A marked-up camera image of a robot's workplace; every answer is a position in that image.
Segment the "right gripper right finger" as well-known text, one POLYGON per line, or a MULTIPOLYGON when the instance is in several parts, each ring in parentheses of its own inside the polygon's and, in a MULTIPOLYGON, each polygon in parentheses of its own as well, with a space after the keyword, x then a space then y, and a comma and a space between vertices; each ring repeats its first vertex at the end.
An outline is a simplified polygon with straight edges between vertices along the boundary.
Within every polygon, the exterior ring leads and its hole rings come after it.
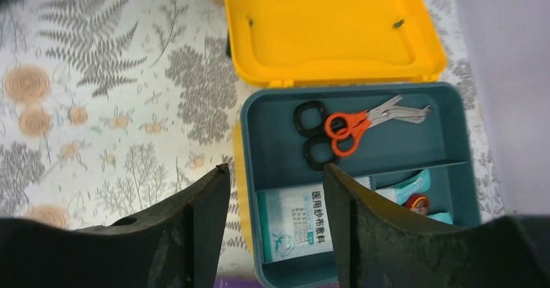
POLYGON ((548 287, 549 217, 465 228, 429 219, 327 164, 323 187, 341 287, 548 287))

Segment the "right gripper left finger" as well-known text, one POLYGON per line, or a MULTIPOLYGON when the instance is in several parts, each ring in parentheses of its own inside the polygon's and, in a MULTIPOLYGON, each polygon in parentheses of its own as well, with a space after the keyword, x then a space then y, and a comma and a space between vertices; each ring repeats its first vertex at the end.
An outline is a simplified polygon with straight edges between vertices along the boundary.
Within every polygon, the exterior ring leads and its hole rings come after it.
POLYGON ((213 287, 230 197, 221 164, 109 226, 1 220, 2 287, 213 287))

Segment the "small red cap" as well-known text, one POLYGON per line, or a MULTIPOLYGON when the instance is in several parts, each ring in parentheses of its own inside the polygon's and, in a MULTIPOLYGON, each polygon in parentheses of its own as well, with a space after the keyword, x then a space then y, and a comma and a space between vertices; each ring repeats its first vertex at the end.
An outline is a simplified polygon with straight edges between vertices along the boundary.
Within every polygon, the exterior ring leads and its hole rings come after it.
POLYGON ((414 193, 412 194, 403 206, 417 214, 428 215, 430 209, 430 200, 425 194, 414 193))

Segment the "small teal item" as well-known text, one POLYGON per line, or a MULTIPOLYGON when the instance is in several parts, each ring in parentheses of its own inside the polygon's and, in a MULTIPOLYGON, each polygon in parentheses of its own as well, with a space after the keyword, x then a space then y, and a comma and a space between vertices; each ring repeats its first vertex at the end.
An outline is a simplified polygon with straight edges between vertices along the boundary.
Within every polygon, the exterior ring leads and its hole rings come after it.
POLYGON ((391 186, 377 188, 375 192, 397 204, 404 204, 415 193, 425 193, 431 188, 431 172, 424 169, 416 175, 392 184, 391 186))

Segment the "teal gauze packet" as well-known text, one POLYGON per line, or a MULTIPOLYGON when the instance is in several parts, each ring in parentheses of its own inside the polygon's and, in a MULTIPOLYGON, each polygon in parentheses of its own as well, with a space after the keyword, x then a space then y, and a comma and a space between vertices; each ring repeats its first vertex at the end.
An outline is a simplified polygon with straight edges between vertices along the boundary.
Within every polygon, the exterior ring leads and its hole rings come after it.
POLYGON ((323 184, 257 193, 263 262, 333 250, 323 184))

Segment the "teal plastic tray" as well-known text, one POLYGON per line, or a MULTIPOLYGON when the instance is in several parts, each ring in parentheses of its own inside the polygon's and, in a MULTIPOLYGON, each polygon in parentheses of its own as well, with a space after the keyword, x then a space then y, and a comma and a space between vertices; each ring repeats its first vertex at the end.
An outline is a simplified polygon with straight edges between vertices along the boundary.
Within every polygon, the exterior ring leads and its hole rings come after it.
POLYGON ((370 177, 373 187, 386 187, 429 169, 433 183, 427 196, 432 210, 452 214, 459 226, 480 224, 466 116, 461 96, 452 85, 432 82, 261 90, 243 104, 232 137, 243 235, 252 252, 255 274, 265 287, 315 287, 337 280, 331 252, 263 261, 257 194, 322 182, 322 173, 310 168, 304 157, 306 138, 295 128, 295 108, 317 100, 329 113, 354 113, 375 108, 397 95, 401 95, 402 106, 430 106, 431 113, 419 124, 390 120, 368 129, 358 149, 340 161, 340 168, 354 177, 370 177))

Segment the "orange handled small scissors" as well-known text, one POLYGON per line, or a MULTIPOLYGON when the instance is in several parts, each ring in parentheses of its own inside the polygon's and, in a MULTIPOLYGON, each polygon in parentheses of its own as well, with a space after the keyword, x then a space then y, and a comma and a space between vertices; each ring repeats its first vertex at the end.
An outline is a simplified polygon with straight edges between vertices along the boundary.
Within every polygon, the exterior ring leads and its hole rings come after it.
POLYGON ((369 119, 369 112, 363 110, 352 114, 345 112, 336 112, 328 116, 324 123, 324 130, 331 140, 331 149, 339 157, 352 155, 358 148, 363 134, 371 127, 372 121, 369 119), (343 127, 334 129, 333 122, 340 121, 343 127), (342 150, 339 143, 352 139, 353 144, 348 150, 342 150))

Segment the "black bandage shears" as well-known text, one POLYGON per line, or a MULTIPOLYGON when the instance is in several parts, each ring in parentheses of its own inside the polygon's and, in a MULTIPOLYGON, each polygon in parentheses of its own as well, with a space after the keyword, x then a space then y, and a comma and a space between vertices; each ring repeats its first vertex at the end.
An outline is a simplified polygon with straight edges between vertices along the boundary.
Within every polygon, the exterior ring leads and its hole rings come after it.
MULTIPOLYGON (((396 95, 380 105, 368 109, 368 117, 372 121, 370 128, 391 120, 420 124, 433 111, 433 107, 430 105, 423 108, 399 105, 398 103, 402 99, 402 95, 396 95)), ((327 163, 338 164, 341 158, 345 158, 333 153, 331 140, 324 130, 325 120, 334 113, 336 112, 330 112, 326 104, 320 100, 304 102, 294 109, 293 123, 296 131, 307 139, 303 146, 304 158, 308 166, 316 171, 323 170, 327 163)), ((343 126, 340 121, 333 122, 334 129, 343 126)), ((353 140, 347 139, 340 142, 339 147, 342 150, 348 150, 352 144, 353 140)))

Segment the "yellow plastic kit box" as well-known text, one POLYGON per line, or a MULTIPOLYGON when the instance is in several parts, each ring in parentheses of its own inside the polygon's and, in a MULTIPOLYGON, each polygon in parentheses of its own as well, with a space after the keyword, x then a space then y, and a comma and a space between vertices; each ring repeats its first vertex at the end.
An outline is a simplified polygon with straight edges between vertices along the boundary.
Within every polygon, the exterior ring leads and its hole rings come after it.
POLYGON ((423 0, 224 0, 247 84, 435 82, 446 59, 423 0))

